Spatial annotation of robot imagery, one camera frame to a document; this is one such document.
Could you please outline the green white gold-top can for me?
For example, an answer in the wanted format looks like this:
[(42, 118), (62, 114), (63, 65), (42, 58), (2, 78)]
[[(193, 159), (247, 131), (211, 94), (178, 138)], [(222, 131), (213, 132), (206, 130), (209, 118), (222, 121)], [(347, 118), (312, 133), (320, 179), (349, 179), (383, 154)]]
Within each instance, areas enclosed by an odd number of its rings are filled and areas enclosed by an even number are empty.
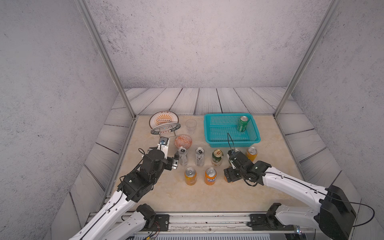
[(223, 162), (223, 152), (220, 149), (216, 149), (212, 152), (212, 164), (213, 166), (220, 166)]

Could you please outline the orange Schweppes can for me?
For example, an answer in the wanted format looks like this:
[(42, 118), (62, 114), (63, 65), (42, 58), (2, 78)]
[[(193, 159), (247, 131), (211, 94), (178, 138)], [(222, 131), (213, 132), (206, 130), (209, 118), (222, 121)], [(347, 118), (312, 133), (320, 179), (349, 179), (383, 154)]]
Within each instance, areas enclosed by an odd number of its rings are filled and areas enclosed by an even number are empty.
[(247, 158), (251, 161), (254, 162), (256, 157), (258, 155), (258, 150), (255, 147), (249, 147), (246, 151), (246, 156)]

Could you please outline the orange Fanta can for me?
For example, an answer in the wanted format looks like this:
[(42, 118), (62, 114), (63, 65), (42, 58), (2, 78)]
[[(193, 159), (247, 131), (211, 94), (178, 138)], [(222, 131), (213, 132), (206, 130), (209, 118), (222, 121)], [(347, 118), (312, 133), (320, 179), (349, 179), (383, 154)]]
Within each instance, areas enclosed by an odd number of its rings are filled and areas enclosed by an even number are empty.
[(207, 185), (213, 185), (216, 182), (216, 178), (217, 171), (214, 168), (210, 167), (206, 169), (204, 180)]

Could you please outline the silver white drink can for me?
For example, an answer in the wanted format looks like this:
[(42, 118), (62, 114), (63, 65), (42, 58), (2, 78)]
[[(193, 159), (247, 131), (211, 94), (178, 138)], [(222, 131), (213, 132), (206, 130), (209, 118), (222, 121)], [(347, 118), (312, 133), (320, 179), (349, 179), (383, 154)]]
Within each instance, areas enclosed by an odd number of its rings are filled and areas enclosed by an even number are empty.
[(188, 150), (185, 147), (178, 148), (179, 164), (186, 166), (188, 164)]

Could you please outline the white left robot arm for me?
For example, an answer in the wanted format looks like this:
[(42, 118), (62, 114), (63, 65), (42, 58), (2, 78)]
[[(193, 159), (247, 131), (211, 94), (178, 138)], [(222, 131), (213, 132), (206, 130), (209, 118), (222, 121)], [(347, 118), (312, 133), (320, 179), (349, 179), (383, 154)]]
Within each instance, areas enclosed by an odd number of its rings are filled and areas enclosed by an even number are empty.
[(126, 240), (144, 228), (151, 228), (156, 213), (148, 204), (138, 206), (118, 226), (115, 223), (153, 189), (164, 170), (177, 169), (178, 164), (178, 154), (171, 158), (158, 149), (144, 154), (139, 164), (124, 176), (108, 202), (72, 239)]

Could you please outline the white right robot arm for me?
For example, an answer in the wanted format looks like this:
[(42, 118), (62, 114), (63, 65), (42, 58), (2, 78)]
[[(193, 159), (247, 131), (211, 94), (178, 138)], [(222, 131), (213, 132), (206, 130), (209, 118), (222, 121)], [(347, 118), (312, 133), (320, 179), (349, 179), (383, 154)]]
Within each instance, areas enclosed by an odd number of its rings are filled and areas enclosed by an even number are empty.
[(350, 237), (356, 212), (344, 191), (334, 185), (313, 185), (289, 176), (270, 164), (253, 163), (242, 152), (230, 150), (231, 166), (224, 170), (227, 182), (243, 180), (248, 186), (267, 186), (282, 191), (307, 205), (305, 208), (273, 204), (268, 211), (271, 226), (297, 225), (320, 230), (332, 240)]

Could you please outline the orange yellow can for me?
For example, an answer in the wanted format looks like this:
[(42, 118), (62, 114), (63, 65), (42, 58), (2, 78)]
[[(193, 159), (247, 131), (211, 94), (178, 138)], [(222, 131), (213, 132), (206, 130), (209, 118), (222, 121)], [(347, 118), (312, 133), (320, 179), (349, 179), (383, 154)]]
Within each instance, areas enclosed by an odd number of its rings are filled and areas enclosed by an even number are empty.
[(185, 182), (189, 186), (193, 186), (197, 182), (197, 172), (194, 168), (189, 167), (185, 170)]

